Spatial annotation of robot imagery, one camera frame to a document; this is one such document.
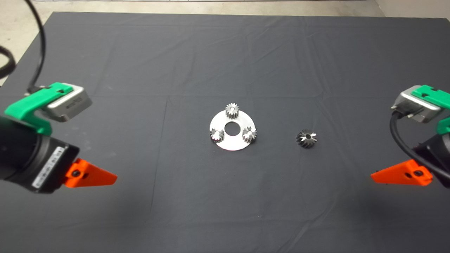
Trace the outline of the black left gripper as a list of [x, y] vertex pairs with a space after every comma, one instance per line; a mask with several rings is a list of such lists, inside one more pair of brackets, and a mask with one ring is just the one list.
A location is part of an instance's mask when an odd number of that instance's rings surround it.
[[33, 176], [34, 192], [50, 194], [63, 183], [69, 188], [80, 188], [109, 186], [117, 181], [116, 174], [86, 160], [76, 159], [79, 152], [77, 146], [50, 136], [42, 136], [37, 154], [37, 174]]

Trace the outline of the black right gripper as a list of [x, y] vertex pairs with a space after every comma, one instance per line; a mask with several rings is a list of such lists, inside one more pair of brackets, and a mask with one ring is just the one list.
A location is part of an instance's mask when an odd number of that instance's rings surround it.
[[[437, 168], [450, 172], [450, 135], [436, 134], [427, 141], [418, 144], [413, 150]], [[433, 181], [432, 173], [415, 160], [407, 160], [399, 164], [377, 171], [370, 175], [372, 180], [380, 184], [401, 184], [427, 186]]]

